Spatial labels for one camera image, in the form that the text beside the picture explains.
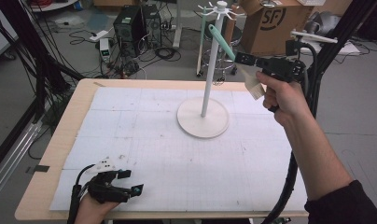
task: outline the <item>human hand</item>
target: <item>human hand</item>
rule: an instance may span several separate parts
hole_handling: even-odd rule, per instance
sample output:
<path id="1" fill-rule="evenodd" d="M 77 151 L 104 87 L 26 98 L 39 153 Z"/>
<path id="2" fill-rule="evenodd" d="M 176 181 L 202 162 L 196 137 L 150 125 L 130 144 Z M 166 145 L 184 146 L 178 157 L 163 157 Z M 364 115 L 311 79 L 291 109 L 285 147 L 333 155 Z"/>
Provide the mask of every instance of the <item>human hand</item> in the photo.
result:
<path id="1" fill-rule="evenodd" d="M 81 199 L 75 224 L 99 224 L 105 219 L 105 216 L 118 205 L 119 203 L 98 203 L 87 193 Z"/>
<path id="2" fill-rule="evenodd" d="M 295 118 L 311 115 L 299 83 L 280 81 L 261 72 L 256 72 L 256 77 L 267 86 L 264 107 L 268 109 L 272 106 L 279 106 L 274 117 L 282 126 L 285 127 L 287 122 Z"/>

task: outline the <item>sf logo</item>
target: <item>sf logo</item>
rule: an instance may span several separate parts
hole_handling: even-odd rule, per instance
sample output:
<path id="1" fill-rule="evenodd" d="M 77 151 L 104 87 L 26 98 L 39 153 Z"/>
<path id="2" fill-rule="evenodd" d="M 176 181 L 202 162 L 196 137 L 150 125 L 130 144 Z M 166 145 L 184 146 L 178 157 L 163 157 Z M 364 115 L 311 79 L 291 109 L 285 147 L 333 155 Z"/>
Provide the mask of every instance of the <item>sf logo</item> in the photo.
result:
<path id="1" fill-rule="evenodd" d="M 261 20 L 260 30 L 270 31 L 275 29 L 279 24 L 281 24 L 286 14 L 286 8 L 278 8 L 275 10 L 266 10 L 264 16 Z"/>

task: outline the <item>floor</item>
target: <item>floor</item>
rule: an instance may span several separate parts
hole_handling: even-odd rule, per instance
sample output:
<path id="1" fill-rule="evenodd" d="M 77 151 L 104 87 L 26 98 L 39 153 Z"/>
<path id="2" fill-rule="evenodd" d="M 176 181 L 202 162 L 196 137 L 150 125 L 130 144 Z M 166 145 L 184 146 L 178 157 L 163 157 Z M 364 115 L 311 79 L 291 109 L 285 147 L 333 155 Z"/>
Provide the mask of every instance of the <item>floor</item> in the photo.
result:
<path id="1" fill-rule="evenodd" d="M 75 12 L 72 9 L 57 10 L 47 17 L 59 15 L 78 15 L 86 22 L 86 29 L 98 32 L 108 30 L 116 16 L 115 12 L 103 12 L 95 9 Z M 182 33 L 179 52 L 181 59 L 176 62 L 157 61 L 140 62 L 143 70 L 130 78 L 162 79 L 162 80 L 205 80 L 205 76 L 196 77 L 196 64 L 199 48 L 198 32 L 201 19 L 196 15 L 188 15 L 182 22 L 186 27 Z M 243 20 L 238 21 L 242 28 Z M 69 34 L 77 29 L 64 29 L 53 36 L 60 52 L 77 71 L 88 77 L 98 76 L 99 52 L 93 44 L 83 42 L 70 45 L 73 40 Z M 369 54 L 342 57 L 334 62 L 324 75 L 319 97 L 317 120 L 323 127 L 331 144 L 351 174 L 359 179 L 369 197 L 377 206 L 377 45 L 364 42 L 367 48 L 373 49 Z M 243 82 L 243 75 L 238 71 L 235 76 L 227 75 L 226 81 Z M 0 144 L 4 141 L 22 113 L 34 99 L 28 77 L 19 60 L 10 61 L 0 58 Z M 50 131 L 45 132 L 30 148 L 31 156 L 42 156 L 49 139 Z M 0 191 L 0 223 L 28 223 L 14 218 L 22 194 L 31 180 L 31 168 L 39 160 L 26 154 L 18 164 L 15 172 Z M 193 220 L 165 220 L 166 223 L 194 223 Z M 306 218 L 293 218 L 291 223 L 306 223 Z"/>

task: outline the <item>black sleeve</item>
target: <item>black sleeve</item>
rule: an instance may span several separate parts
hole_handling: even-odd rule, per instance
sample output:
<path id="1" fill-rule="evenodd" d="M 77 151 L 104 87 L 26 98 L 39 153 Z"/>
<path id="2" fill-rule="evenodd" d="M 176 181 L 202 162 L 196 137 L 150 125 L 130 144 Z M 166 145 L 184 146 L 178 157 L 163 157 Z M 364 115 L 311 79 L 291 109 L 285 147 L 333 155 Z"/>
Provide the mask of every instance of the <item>black sleeve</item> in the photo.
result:
<path id="1" fill-rule="evenodd" d="M 377 208 L 359 181 L 305 204 L 309 224 L 377 224 Z"/>

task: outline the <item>white pole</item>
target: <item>white pole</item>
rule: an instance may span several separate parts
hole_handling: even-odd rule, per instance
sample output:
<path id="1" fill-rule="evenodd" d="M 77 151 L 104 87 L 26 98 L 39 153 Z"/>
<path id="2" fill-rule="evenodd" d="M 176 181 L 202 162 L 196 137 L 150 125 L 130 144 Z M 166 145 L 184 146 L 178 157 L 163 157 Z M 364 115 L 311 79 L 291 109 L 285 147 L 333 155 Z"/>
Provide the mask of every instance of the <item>white pole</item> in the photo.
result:
<path id="1" fill-rule="evenodd" d="M 223 13 L 220 13 L 220 14 L 217 15 L 215 27 L 218 29 L 218 31 L 221 31 L 221 28 L 223 26 L 224 16 L 225 15 Z M 205 94 L 204 94 L 204 97 L 203 97 L 203 104 L 202 104 L 201 117 L 203 117 L 203 118 L 206 117 L 206 110 L 207 110 L 207 107 L 208 107 L 209 95 L 211 93 L 213 76 L 214 76 L 214 73 L 215 73 L 217 52 L 218 52 L 218 42 L 213 38 L 212 39 L 211 56 L 209 58 L 208 73 L 206 74 L 207 77 L 206 77 Z"/>

